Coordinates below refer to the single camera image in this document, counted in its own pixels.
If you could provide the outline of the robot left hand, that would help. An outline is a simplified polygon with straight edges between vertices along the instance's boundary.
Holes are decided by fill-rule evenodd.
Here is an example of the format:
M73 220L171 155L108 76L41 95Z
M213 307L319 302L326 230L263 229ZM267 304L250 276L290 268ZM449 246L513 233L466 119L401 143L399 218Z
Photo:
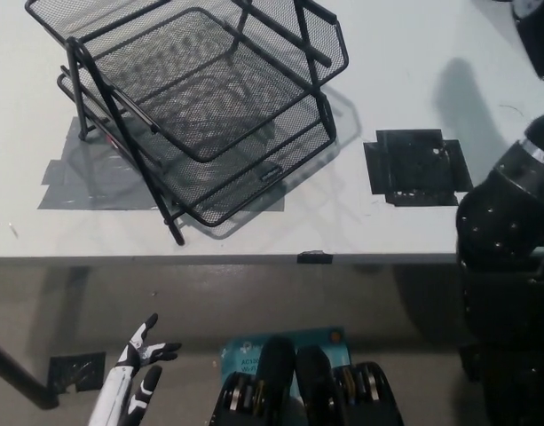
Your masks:
M93 407L89 425L139 425L162 375L163 361L178 357L180 343L146 344L158 321L152 314L128 340L110 369Z

